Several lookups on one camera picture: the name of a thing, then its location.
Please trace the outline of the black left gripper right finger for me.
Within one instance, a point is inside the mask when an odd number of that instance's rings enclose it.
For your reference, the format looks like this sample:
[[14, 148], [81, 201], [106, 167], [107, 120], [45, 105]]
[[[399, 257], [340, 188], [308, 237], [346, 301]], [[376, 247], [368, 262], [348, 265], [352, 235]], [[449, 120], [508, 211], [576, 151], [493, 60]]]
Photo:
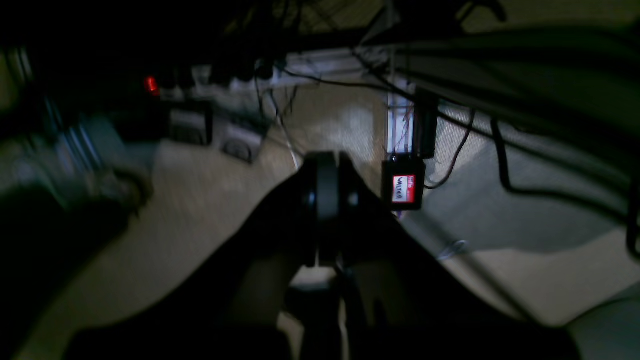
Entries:
[[464, 287], [398, 223], [344, 152], [318, 155], [318, 244], [345, 284], [352, 360], [578, 360], [569, 333]]

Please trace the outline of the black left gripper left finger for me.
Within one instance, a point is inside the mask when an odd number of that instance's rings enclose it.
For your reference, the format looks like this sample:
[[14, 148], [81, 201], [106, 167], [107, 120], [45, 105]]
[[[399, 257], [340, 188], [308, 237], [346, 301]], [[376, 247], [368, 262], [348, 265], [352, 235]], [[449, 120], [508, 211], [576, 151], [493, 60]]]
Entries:
[[240, 229], [162, 300], [83, 330], [67, 360], [290, 360], [277, 326], [294, 276], [314, 258], [320, 153], [270, 191]]

